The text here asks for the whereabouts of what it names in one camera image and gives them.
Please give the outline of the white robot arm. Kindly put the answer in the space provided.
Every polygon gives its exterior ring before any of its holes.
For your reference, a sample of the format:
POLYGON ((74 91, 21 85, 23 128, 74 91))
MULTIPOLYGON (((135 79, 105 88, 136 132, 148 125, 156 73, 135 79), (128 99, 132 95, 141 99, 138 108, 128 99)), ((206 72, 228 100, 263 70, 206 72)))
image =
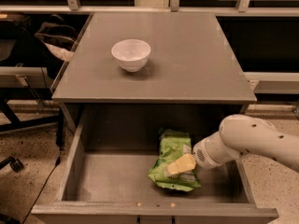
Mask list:
POLYGON ((219 130, 196 143, 191 154, 183 154, 165 168, 167 176, 195 169, 213 169, 249 154, 274 160, 299 172, 299 137, 279 132, 267 120, 231 115, 219 130))

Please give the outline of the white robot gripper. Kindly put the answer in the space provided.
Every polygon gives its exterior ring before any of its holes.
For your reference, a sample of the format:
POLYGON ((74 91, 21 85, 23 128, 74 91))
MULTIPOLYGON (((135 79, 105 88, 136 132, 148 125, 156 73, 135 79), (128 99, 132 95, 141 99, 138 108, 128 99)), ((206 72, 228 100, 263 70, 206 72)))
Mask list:
POLYGON ((183 154, 166 167, 168 175, 178 175, 195 168, 196 163, 204 169, 214 169, 240 158, 240 152, 227 147, 221 140, 219 132, 197 142, 192 154, 183 154))

